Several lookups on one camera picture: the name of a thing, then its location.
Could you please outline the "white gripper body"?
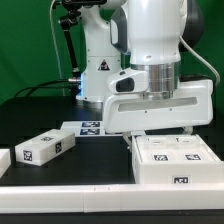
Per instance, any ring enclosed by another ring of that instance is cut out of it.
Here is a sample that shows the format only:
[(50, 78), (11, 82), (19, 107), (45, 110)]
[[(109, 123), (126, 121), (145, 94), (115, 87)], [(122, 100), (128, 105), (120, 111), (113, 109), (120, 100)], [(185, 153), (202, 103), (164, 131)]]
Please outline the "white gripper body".
[(209, 124), (213, 119), (211, 80), (181, 82), (169, 99), (142, 94), (109, 94), (103, 109), (107, 133), (156, 130)]

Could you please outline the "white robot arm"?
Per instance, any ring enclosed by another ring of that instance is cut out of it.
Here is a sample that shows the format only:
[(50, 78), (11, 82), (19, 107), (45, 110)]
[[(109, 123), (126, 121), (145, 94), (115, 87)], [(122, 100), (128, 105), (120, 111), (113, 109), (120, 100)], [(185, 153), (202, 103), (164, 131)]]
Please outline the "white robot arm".
[(81, 98), (108, 134), (193, 128), (213, 118), (213, 82), (179, 73), (201, 37), (196, 0), (105, 0), (80, 9), (87, 44)]

